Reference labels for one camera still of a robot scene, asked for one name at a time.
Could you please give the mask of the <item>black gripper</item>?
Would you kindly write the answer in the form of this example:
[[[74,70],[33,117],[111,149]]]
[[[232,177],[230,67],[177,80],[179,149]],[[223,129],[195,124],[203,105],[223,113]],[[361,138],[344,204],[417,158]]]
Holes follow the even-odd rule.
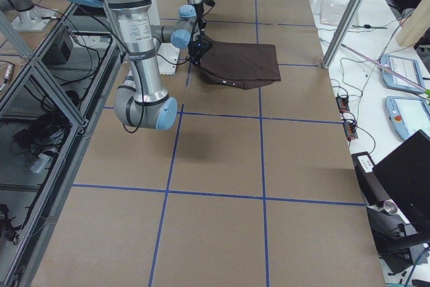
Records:
[[[204,6],[209,7],[209,10],[205,11]],[[198,21],[198,28],[200,35],[204,35],[205,28],[206,28],[206,21],[205,16],[210,13],[210,11],[215,7],[215,0],[201,0],[196,5],[196,14],[197,14],[197,21]]]
[[[211,40],[193,41],[188,48],[189,60],[194,66],[201,65],[201,59],[212,48]]]

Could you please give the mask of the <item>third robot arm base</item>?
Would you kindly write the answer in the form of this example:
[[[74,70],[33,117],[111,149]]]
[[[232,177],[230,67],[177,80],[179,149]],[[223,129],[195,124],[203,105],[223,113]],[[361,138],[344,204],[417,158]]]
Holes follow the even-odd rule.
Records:
[[[17,31],[41,32],[51,19],[56,19],[51,9],[39,8],[32,0],[1,0],[1,12],[16,11],[11,25]]]

